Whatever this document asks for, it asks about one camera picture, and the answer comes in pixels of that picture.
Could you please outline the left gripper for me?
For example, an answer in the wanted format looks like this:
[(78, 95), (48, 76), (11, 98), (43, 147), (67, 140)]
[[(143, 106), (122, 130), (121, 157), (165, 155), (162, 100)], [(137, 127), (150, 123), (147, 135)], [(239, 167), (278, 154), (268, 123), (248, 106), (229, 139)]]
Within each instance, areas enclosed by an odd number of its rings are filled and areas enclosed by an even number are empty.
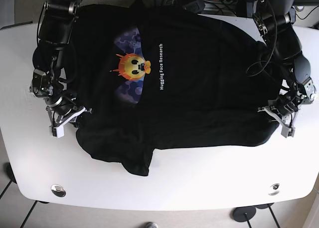
[(316, 98), (316, 87), (308, 77), (302, 83), (293, 83), (289, 91), (279, 94), (275, 100), (269, 100), (267, 106), (258, 108), (258, 112), (266, 112), (282, 127), (294, 127), (301, 106), (312, 104)]

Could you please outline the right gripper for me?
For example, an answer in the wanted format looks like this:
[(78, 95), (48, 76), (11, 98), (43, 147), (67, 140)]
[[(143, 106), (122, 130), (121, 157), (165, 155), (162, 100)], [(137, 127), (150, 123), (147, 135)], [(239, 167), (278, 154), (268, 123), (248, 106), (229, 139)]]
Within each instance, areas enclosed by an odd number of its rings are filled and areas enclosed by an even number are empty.
[(45, 101), (51, 125), (51, 131), (63, 131), (68, 123), (74, 127), (79, 126), (79, 117), (83, 113), (92, 113), (92, 109), (84, 107), (77, 100), (77, 93), (64, 86), (73, 82), (77, 73), (61, 77), (61, 73), (55, 69), (42, 71), (34, 69), (30, 92), (37, 98)]

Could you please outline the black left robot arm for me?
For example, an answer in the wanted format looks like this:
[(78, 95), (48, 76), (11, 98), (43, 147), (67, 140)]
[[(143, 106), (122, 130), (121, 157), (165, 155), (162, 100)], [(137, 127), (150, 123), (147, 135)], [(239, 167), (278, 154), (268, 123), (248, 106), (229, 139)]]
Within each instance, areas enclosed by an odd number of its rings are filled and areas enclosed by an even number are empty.
[(261, 53), (246, 70), (249, 77), (264, 74), (268, 66), (279, 68), (282, 78), (274, 78), (284, 94), (260, 107), (282, 126), (284, 137), (293, 136), (294, 123), (302, 105), (312, 104), (317, 90), (311, 79), (311, 65), (302, 52), (301, 42), (293, 29), (295, 0), (256, 0), (253, 20), (269, 51)]

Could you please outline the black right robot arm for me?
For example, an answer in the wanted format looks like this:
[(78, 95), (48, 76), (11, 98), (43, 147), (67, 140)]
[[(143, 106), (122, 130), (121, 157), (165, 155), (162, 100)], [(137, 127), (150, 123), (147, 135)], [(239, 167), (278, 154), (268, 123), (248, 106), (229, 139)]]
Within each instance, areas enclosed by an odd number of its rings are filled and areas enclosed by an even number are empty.
[(68, 84), (77, 76), (77, 58), (70, 40), (82, 0), (45, 0), (40, 13), (30, 92), (46, 103), (52, 136), (64, 136), (64, 126), (76, 125), (86, 108)]

